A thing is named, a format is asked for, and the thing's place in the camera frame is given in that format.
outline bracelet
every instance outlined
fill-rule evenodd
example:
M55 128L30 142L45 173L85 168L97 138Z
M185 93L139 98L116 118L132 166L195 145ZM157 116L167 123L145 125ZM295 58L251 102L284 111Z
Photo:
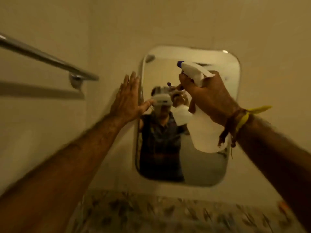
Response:
M246 124L246 122L249 119L249 116L251 114L259 114L262 113L268 109L272 108L272 106L270 105L265 105L259 108L255 108L255 109L238 109L237 111L235 111L230 118L227 119L226 125L225 125L225 129L224 131L220 134L219 136L219 142L218 142L218 147L221 146L222 143L225 142L227 135L229 134L229 131L234 131L233 134L231 135L231 147L235 147L235 142L236 142L236 136L239 132L239 130L243 127L244 124ZM243 113L243 117L239 120L238 124L235 125L235 119L238 115L240 115L241 113Z

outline beige wall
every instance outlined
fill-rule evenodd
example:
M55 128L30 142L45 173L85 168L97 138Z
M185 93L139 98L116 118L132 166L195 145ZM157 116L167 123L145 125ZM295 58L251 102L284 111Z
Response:
M88 6L89 0L1 0L0 31L87 68ZM64 70L4 49L0 69L2 193L84 130L86 101Z
M238 101L265 104L262 114L311 151L311 0L93 0L90 66L104 80L88 85L87 124L111 104L124 74L139 71L154 46L228 50L241 63ZM134 125L113 145L92 188L274 206L280 199L240 148L229 160L226 185L193 188L150 182L134 170Z

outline chrome towel rack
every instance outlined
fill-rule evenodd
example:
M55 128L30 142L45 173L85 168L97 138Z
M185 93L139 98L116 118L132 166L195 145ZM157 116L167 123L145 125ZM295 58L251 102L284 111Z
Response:
M45 52L42 52L32 46L28 46L25 43L19 42L2 33L0 33L0 46L16 53L25 55L27 57L36 59L38 61L45 62L57 68L67 70L69 72L70 83L75 89L80 89L84 80L99 80L99 77L95 74L82 70L76 66L73 66Z

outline flower pattern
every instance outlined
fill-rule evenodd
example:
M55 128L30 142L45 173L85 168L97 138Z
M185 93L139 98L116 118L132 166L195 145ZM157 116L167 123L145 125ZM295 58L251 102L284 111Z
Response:
M292 213L129 192L89 190L83 208L72 233L305 232Z

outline mirror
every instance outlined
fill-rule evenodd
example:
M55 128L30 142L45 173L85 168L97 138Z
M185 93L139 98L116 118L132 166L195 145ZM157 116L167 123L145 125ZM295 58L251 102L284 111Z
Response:
M180 83L178 61L193 62L207 70L218 71L230 95L237 98L239 61L227 51L176 46L152 49L143 59L140 102L152 97L155 104L139 120L136 168L151 180L213 186L226 173L230 141L221 150L204 153L194 147L193 140L198 137L191 137L187 124L177 125L180 122L176 122L177 116L173 114L177 113L174 111L189 106L191 101L187 92L177 91L174 87Z

